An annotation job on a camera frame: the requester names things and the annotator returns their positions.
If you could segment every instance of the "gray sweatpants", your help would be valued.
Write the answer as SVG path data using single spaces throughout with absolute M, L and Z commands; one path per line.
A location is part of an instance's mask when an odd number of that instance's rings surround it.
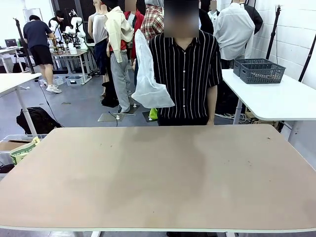
M 130 109 L 130 103 L 128 98 L 131 96 L 130 91 L 130 79 L 128 75 L 128 58 L 126 54 L 127 50 L 120 52 L 122 56 L 122 62 L 118 63 L 114 53 L 111 54 L 111 71 L 113 76 L 113 82 L 115 91 L 118 96 L 119 105 L 122 108 L 121 113 L 128 112 Z

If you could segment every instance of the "plaid shirt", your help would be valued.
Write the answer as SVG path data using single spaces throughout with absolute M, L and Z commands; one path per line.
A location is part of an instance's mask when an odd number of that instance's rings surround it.
M 156 35 L 163 33 L 162 7 L 146 5 L 146 14 L 140 30 L 144 34 L 147 43 Z

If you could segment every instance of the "red jacket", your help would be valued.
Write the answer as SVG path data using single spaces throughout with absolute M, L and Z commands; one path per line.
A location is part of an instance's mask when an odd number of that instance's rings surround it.
M 130 11 L 124 12 L 126 20 L 128 19 L 130 15 Z M 135 22 L 135 28 L 134 28 L 134 37 L 133 37 L 133 48 L 132 48 L 132 59 L 136 58 L 136 47 L 135 47 L 135 32 L 140 29 L 142 26 L 144 15 L 140 13 L 138 10 L 135 12 L 136 22 Z

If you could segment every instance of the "light stand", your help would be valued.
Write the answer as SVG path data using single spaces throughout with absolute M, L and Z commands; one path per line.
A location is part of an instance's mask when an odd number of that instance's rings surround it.
M 28 52 L 28 45 L 27 45 L 27 43 L 25 43 L 24 37 L 23 37 L 22 32 L 21 32 L 20 22 L 16 18 L 14 18 L 14 20 L 16 22 L 16 27 L 18 28 L 18 31 L 19 31 L 19 34 L 20 34 L 21 46 L 24 48 L 26 58 L 27 58 L 27 60 L 29 62 L 29 67 L 31 69 L 32 74 L 35 74 L 35 71 L 34 71 L 34 68 L 33 68 L 33 65 L 32 65 L 32 62 L 31 62 L 31 59 L 30 59 L 30 55 L 29 55 L 29 52 Z
M 275 19 L 275 24 L 273 25 L 273 30 L 271 33 L 271 39 L 270 39 L 270 43 L 269 43 L 269 48 L 268 48 L 268 52 L 267 52 L 267 57 L 266 59 L 270 58 L 270 53 L 271 53 L 271 49 L 272 49 L 272 45 L 273 45 L 273 41 L 275 39 L 276 36 L 276 30 L 277 30 L 277 22 L 278 22 L 278 17 L 280 16 L 280 12 L 281 12 L 281 6 L 277 6 L 277 10 L 276 10 L 276 19 Z
M 308 64 L 310 63 L 310 60 L 311 60 L 311 57 L 312 57 L 312 54 L 313 54 L 313 50 L 314 50 L 314 47 L 315 47 L 315 42 L 316 42 L 316 35 L 315 35 L 315 38 L 314 38 L 314 41 L 313 41 L 310 53 L 308 54 L 308 57 L 306 59 L 305 65 L 304 65 L 304 68 L 303 68 L 302 73 L 300 75 L 300 78 L 298 79 L 299 82 L 302 82 L 303 77 L 304 77 L 305 72 L 306 72 L 306 69 L 308 67 Z

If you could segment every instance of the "white plastic bag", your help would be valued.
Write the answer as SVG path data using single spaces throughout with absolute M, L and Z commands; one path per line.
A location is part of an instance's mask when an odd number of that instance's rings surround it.
M 155 81 L 153 56 L 140 30 L 135 34 L 135 44 L 139 69 L 132 98 L 148 109 L 175 106 L 166 86 Z

